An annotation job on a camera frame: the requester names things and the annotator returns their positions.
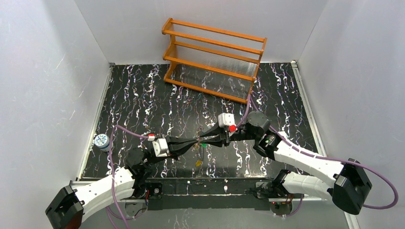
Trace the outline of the silver metal keyring plate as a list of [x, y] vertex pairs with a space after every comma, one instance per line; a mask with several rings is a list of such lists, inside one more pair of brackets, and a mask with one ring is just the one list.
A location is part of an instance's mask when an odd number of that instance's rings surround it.
[[204, 155], [205, 155], [205, 149], [206, 148], [203, 148], [203, 147], [201, 147], [201, 141], [199, 140], [198, 141], [198, 143], [196, 143], [196, 150], [197, 150], [197, 153], [198, 153], [198, 159], [199, 160], [201, 160], [201, 161], [203, 161], [204, 160]]

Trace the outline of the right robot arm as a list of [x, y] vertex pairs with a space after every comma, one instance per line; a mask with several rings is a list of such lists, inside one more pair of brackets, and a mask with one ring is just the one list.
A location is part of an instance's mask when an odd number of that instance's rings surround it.
[[206, 132], [199, 133], [202, 143], [217, 147], [231, 141], [254, 140], [254, 150], [262, 157], [289, 164], [305, 171], [300, 175], [282, 170], [270, 184], [271, 189], [286, 194], [307, 194], [331, 200], [335, 206], [352, 215], [358, 215], [372, 189], [364, 167], [350, 158], [332, 160], [313, 152], [305, 152], [272, 130], [270, 120], [259, 111], [250, 112], [240, 126], [234, 115], [222, 113], [217, 123]]

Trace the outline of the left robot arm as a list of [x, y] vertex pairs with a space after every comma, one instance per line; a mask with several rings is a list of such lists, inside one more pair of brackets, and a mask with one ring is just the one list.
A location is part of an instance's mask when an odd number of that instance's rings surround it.
[[152, 165], [168, 158], [177, 160], [196, 143], [198, 140], [193, 138], [158, 138], [149, 149], [133, 149], [124, 167], [111, 175], [85, 186], [61, 188], [45, 210], [51, 226], [77, 229], [89, 216], [118, 200], [142, 196]]

